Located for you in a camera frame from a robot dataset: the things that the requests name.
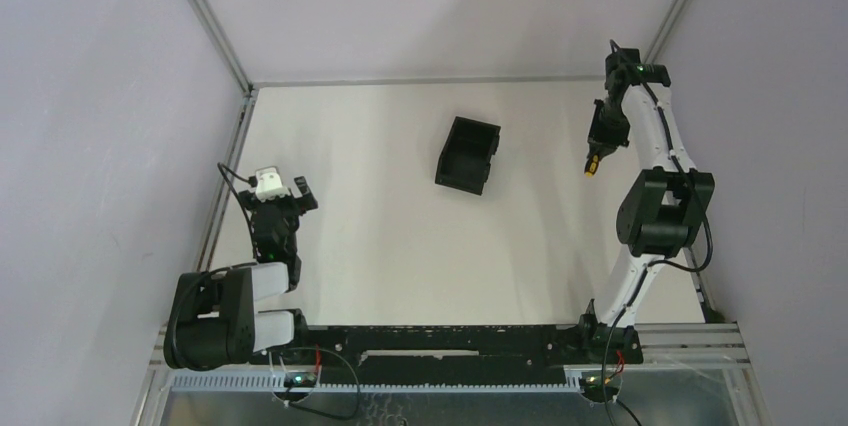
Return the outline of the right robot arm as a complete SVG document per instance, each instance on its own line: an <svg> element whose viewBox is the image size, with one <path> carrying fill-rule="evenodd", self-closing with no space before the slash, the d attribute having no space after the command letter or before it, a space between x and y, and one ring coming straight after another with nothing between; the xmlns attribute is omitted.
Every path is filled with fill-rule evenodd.
<svg viewBox="0 0 848 426"><path fill-rule="evenodd" d="M578 348L592 362L605 361L633 336L638 307L659 272L698 274L714 255L707 209L716 183L683 144L667 67L612 42L604 90L605 98L594 102L584 172L594 176L603 159L628 147L635 148L640 170L617 211L620 255L581 317Z"/></svg>

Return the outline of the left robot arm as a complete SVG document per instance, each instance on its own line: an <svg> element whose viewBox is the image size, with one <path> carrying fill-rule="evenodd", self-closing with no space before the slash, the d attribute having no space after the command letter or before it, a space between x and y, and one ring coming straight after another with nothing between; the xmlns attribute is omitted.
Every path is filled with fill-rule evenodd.
<svg viewBox="0 0 848 426"><path fill-rule="evenodd" d="M300 219L317 209L305 177L293 193L274 168L257 171L238 200L247 214L255 257L247 263L180 276L163 355L172 369L210 371L243 364L265 350L290 363L305 360L313 340L299 309L261 310L261 301L293 292L300 282Z"/></svg>

